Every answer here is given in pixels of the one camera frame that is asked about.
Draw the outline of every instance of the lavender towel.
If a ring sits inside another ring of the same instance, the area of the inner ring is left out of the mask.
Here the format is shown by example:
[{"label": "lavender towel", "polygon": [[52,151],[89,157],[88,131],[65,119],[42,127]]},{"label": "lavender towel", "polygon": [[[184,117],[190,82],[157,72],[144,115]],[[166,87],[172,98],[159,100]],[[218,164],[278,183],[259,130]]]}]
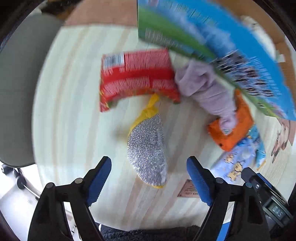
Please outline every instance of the lavender towel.
[{"label": "lavender towel", "polygon": [[235,102],[226,88],[216,81],[212,66],[190,60],[177,69],[175,82],[184,96],[191,96],[210,114],[220,116],[220,129],[228,134],[236,126]]}]

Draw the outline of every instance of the table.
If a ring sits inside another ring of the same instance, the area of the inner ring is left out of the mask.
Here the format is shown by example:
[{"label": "table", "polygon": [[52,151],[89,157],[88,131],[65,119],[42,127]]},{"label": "table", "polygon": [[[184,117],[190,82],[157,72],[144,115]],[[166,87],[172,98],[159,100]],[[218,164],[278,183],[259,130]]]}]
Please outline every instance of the table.
[{"label": "table", "polygon": [[[109,156],[111,173],[90,210],[95,221],[122,230],[201,225],[207,205],[199,198],[177,197],[189,179],[186,159],[195,155],[204,167],[210,168],[222,154],[206,131],[215,116],[191,99],[182,98],[181,104],[174,105],[161,98],[168,182],[163,189],[155,189],[137,177],[127,159],[126,141],[130,125],[149,96],[122,99],[115,108],[100,113],[101,57],[111,52],[156,47],[138,40],[135,27],[63,27],[52,44],[36,89],[33,146],[42,185],[68,184],[94,168],[102,156]],[[175,68],[187,61],[174,52],[170,56]],[[280,122],[259,113],[252,104],[250,108],[267,151],[267,163],[261,173],[276,186],[292,146],[288,142],[271,163]],[[231,205],[226,220],[230,215]]]}]

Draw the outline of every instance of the red package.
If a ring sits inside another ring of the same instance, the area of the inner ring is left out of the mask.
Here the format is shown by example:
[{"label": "red package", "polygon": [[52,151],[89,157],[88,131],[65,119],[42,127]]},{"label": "red package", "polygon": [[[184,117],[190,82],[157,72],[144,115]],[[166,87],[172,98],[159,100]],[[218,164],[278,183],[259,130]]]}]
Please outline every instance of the red package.
[{"label": "red package", "polygon": [[114,100],[144,94],[158,93],[179,103],[174,77],[166,49],[103,55],[100,111],[109,110]]}]

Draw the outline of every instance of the barcode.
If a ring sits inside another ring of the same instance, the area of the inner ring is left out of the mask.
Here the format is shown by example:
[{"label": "barcode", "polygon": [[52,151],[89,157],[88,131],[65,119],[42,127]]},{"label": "barcode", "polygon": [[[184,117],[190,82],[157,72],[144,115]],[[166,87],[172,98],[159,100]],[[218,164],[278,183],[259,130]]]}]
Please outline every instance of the barcode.
[{"label": "barcode", "polygon": [[109,69],[109,68],[113,68],[116,66],[124,66],[123,53],[105,56],[104,62],[103,62],[104,69]]}]

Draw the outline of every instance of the brown label sticker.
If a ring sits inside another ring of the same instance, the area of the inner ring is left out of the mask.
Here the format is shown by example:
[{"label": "brown label sticker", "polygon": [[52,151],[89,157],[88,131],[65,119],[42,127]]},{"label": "brown label sticker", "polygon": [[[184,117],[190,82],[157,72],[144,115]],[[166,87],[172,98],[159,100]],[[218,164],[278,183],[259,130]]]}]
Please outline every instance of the brown label sticker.
[{"label": "brown label sticker", "polygon": [[199,197],[192,180],[187,179],[181,191],[179,192],[178,197]]}]

